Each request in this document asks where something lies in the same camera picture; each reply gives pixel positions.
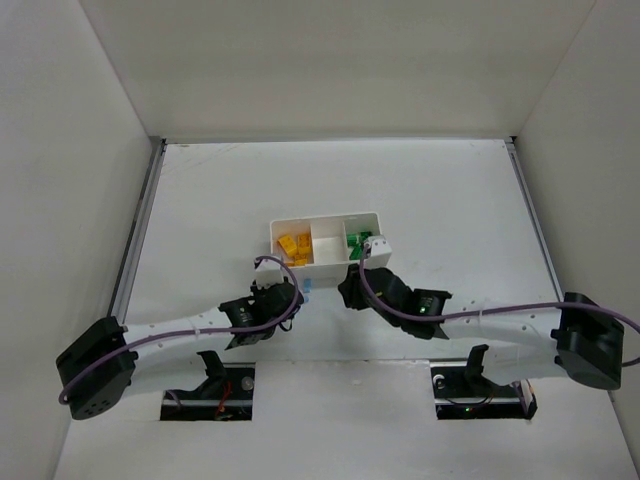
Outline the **yellow long lego plate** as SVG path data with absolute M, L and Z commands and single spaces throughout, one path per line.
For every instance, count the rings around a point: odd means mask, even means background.
M 313 263 L 313 257 L 311 254 L 298 254 L 294 256 L 294 265 L 296 267 L 302 267 Z

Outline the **green long lego plate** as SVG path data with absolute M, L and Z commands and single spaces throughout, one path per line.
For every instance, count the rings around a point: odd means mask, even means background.
M 349 260 L 355 261 L 362 257 L 365 241 L 372 235 L 371 231 L 347 233 L 346 242 L 349 250 Z

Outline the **yellow lego brick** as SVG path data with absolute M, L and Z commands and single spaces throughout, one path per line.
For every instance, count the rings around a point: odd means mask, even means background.
M 297 237 L 298 253 L 308 255 L 312 252 L 311 235 L 309 232 L 302 233 Z

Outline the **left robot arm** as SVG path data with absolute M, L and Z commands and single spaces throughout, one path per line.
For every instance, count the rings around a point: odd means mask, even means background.
M 101 318 L 57 357 L 58 401 L 73 419 L 86 420 L 139 393 L 210 393 L 225 377 L 220 352 L 290 330 L 303 303 L 298 285 L 284 280 L 177 320 L 126 327 L 115 317 Z

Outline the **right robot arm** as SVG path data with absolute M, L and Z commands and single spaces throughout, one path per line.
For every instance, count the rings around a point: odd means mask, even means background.
M 372 309 L 415 338 L 478 340 L 465 368 L 471 383 L 569 378 L 599 390 L 621 386 L 624 328 L 581 294 L 568 293 L 548 308 L 467 310 L 443 319 L 450 292 L 412 289 L 387 268 L 351 265 L 338 291 L 346 308 Z

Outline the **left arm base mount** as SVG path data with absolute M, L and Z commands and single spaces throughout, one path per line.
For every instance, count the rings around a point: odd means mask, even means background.
M 223 363 L 214 351 L 199 352 L 205 379 L 194 389 L 165 391 L 160 420 L 166 422 L 251 421 L 255 391 L 254 363 Z

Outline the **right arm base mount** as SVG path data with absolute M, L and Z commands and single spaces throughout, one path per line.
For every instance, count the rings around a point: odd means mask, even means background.
M 500 386 L 482 376 L 488 345 L 473 347 L 465 360 L 430 364 L 438 420 L 532 420 L 538 403 L 529 381 Z

